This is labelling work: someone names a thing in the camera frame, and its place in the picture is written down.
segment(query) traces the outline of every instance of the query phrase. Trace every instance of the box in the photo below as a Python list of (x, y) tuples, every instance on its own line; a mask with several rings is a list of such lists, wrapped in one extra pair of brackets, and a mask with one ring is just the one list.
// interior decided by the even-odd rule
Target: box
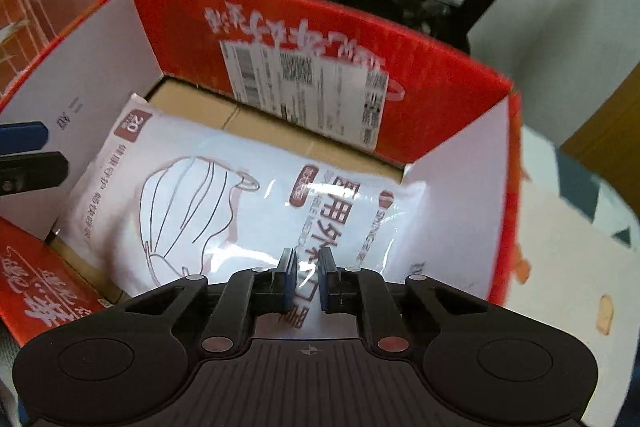
[[(263, 75), (274, 64), (282, 68), (278, 87)], [(50, 135), (42, 150), (69, 163), (59, 187), (0, 200), (0, 248), (14, 248), (25, 233), (34, 245), (47, 237), (130, 94), (149, 94), (167, 75), (201, 88), (161, 86), (152, 101), (169, 112), (396, 180), (410, 164), (403, 182), (424, 180), (428, 197), (402, 238), (402, 265), (503, 302), (520, 179), (511, 84), (439, 42), (319, 0), (101, 1), (0, 102), (0, 123), (41, 121)], [(63, 264), (44, 247), (37, 259)], [(404, 280), (395, 264), (385, 276)], [(22, 306), (20, 295), (3, 279), (0, 292), (0, 314), (20, 333), (24, 319), (5, 312)]]

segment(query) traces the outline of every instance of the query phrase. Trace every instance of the white plastic bag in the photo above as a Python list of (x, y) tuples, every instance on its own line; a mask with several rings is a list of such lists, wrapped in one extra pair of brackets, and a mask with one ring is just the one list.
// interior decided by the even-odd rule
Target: white plastic bag
[(132, 296), (186, 275), (226, 282), (238, 270), (274, 267), (296, 248), (298, 307), (266, 328), (295, 332), (310, 314), (322, 316), (318, 249), (331, 247), (338, 266), (382, 271), (424, 189), (168, 116), (133, 96), (58, 228), (92, 266), (108, 261), (114, 283)]

